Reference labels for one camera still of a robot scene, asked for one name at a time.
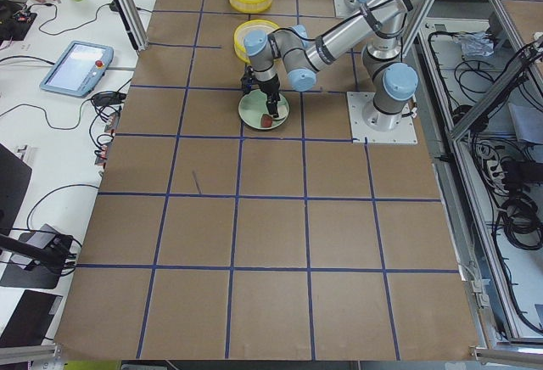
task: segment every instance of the green plate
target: green plate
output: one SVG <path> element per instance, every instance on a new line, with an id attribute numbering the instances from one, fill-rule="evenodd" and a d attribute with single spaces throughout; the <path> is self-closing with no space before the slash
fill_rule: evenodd
<path id="1" fill-rule="evenodd" d="M 260 90 L 253 90 L 242 97 L 238 106 L 239 116 L 245 124 L 255 130 L 272 130 L 273 128 L 277 128 L 287 120 L 288 112 L 290 111 L 287 99 L 282 94 L 279 94 L 279 97 L 281 99 L 277 102 L 277 106 L 284 105 L 287 108 L 287 114 L 281 120 L 274 120 L 269 128 L 260 126 L 262 115 L 268 114 L 266 107 L 267 96 Z"/>

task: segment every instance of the tablet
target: tablet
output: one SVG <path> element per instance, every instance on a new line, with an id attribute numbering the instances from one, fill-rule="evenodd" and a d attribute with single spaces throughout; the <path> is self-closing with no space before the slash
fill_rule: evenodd
<path id="1" fill-rule="evenodd" d="M 85 97 L 97 85 L 113 59 L 113 48 L 73 41 L 40 83 L 48 92 Z"/>

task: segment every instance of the power adapter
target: power adapter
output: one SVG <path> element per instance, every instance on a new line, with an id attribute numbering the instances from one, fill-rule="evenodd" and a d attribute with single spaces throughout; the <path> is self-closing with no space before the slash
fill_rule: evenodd
<path id="1" fill-rule="evenodd" d="M 91 97 L 91 101 L 95 107 L 105 107 L 122 104 L 125 98 L 126 94 L 123 92 L 97 92 Z"/>

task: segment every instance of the blue tablet frame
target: blue tablet frame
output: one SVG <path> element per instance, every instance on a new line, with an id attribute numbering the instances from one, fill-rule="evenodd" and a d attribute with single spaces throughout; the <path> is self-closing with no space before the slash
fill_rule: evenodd
<path id="1" fill-rule="evenodd" d="M 53 79 L 55 75 L 58 74 L 59 70 L 62 68 L 65 61 L 69 58 L 71 52 L 73 51 L 76 45 L 102 49 L 103 51 L 102 57 L 99 59 L 96 59 L 96 61 L 98 60 L 102 61 L 103 66 L 102 67 L 97 67 L 96 65 L 92 66 L 89 69 L 88 74 L 85 75 L 83 82 L 76 90 L 49 85 L 48 83 Z M 113 60 L 113 54 L 114 54 L 113 48 L 110 46 L 98 45 L 96 43 L 89 43 L 89 42 L 73 41 L 66 48 L 66 50 L 64 50 L 64 52 L 60 55 L 60 58 L 59 60 L 57 60 L 57 63 L 48 72 L 48 74 L 45 76 L 43 81 L 40 83 L 40 88 L 48 92 L 67 94 L 69 96 L 75 96 L 75 97 L 85 97 L 95 88 L 95 86 L 98 84 L 98 82 L 104 75 L 106 69 L 111 63 L 111 60 Z"/>

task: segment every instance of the white mounting plate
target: white mounting plate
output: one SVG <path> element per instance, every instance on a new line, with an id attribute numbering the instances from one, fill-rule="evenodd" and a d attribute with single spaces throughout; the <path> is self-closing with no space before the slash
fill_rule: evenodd
<path id="1" fill-rule="evenodd" d="M 373 92 L 347 92 L 347 104 L 349 105 L 350 133 L 353 143 L 387 143 L 398 145 L 416 145 L 417 134 L 411 117 L 401 119 L 400 124 L 392 131 L 380 132 L 373 130 L 362 119 L 364 105 L 373 99 Z M 409 106 L 403 109 L 407 114 L 411 110 Z"/>
<path id="2" fill-rule="evenodd" d="M 352 10 L 345 5 L 345 0 L 333 0 L 333 8 L 336 12 L 336 18 L 347 18 L 352 14 Z"/>

